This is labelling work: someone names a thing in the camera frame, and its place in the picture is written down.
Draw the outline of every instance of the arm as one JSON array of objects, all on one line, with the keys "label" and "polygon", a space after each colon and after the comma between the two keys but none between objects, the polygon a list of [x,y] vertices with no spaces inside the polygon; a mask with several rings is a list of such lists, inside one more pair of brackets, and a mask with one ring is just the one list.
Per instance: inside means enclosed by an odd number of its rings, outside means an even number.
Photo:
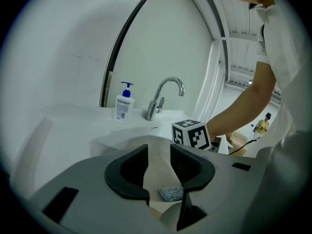
[{"label": "arm", "polygon": [[211,140],[216,136],[235,131],[254,120],[269,104],[275,82],[271,66],[257,62],[251,86],[241,93],[229,108],[207,123]]}]

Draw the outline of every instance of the white surface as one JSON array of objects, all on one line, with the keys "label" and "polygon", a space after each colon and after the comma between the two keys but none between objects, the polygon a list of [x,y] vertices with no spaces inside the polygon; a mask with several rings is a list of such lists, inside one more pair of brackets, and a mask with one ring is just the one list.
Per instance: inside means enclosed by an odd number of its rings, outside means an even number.
[{"label": "white surface", "polygon": [[83,159],[123,149],[133,138],[171,139],[171,123],[186,119],[182,111],[164,110],[147,121],[136,109],[128,125],[112,119],[110,108],[60,106],[42,112],[42,121],[23,145],[10,184],[29,198],[49,180]]},{"label": "white surface", "polygon": [[[225,86],[223,88],[220,100],[216,106],[214,115],[212,115],[212,117],[218,115],[219,113],[227,109],[239,97],[240,94],[241,94],[241,91],[237,89],[233,89],[233,88],[228,88]],[[255,120],[239,128],[237,131],[240,132],[245,137],[249,138],[252,130],[254,129],[254,127],[252,127],[251,124],[255,126],[259,122],[259,120],[264,119],[267,113],[271,114],[271,119],[269,123],[272,123],[275,116],[277,115],[277,112],[278,112],[278,108],[269,104]]]},{"label": "white surface", "polygon": [[113,43],[140,0],[30,0],[0,63],[3,168],[51,105],[98,106]]},{"label": "white surface", "polygon": [[134,84],[135,108],[147,109],[160,82],[178,77],[185,86],[184,97],[169,82],[161,96],[164,109],[180,109],[191,116],[207,72],[212,38],[192,0],[147,0],[131,24],[121,45],[111,80],[108,103],[121,94],[121,81]]}]

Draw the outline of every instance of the white shirt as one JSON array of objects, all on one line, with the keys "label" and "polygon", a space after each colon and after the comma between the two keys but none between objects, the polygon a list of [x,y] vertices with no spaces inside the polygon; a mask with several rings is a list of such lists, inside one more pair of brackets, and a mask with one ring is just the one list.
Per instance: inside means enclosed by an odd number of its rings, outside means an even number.
[{"label": "white shirt", "polygon": [[266,134],[245,153],[244,156],[256,157],[264,147],[276,145],[286,135],[294,133],[296,126],[283,99],[283,91],[296,77],[301,66],[307,60],[305,48],[310,47],[310,40],[298,25],[298,19],[286,0],[274,0],[275,5],[256,10],[263,21],[264,38],[261,30],[258,34],[257,61],[271,66],[276,82],[282,92],[281,107]]}]

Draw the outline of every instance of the chrome faucet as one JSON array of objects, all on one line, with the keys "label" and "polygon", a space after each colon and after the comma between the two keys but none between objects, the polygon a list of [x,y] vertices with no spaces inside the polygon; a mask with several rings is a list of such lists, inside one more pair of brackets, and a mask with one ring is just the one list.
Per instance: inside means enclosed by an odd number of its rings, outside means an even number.
[{"label": "chrome faucet", "polygon": [[156,94],[154,96],[154,99],[150,102],[150,105],[148,107],[148,110],[145,114],[145,119],[146,120],[153,120],[154,116],[156,113],[161,113],[162,111],[162,106],[165,103],[165,97],[162,97],[160,99],[159,105],[157,105],[157,100],[159,98],[161,89],[163,87],[163,85],[169,81],[174,81],[178,86],[179,86],[179,96],[184,96],[184,85],[183,82],[178,79],[177,77],[168,77],[165,78],[160,85],[158,86],[157,90],[156,90]]}]

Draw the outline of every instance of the sleeve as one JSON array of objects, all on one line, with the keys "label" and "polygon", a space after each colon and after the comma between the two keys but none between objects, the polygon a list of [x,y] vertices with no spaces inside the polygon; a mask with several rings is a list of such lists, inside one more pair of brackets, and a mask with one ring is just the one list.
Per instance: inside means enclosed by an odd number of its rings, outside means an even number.
[{"label": "sleeve", "polygon": [[264,42],[264,38],[262,36],[262,32],[263,32],[263,28],[264,28],[264,25],[262,25],[260,27],[260,30],[258,32],[258,35],[257,35],[257,46],[256,46],[256,62],[264,62],[266,64],[270,64],[269,63],[269,59],[268,59],[268,56],[267,56],[267,50],[265,48],[265,42]]}]

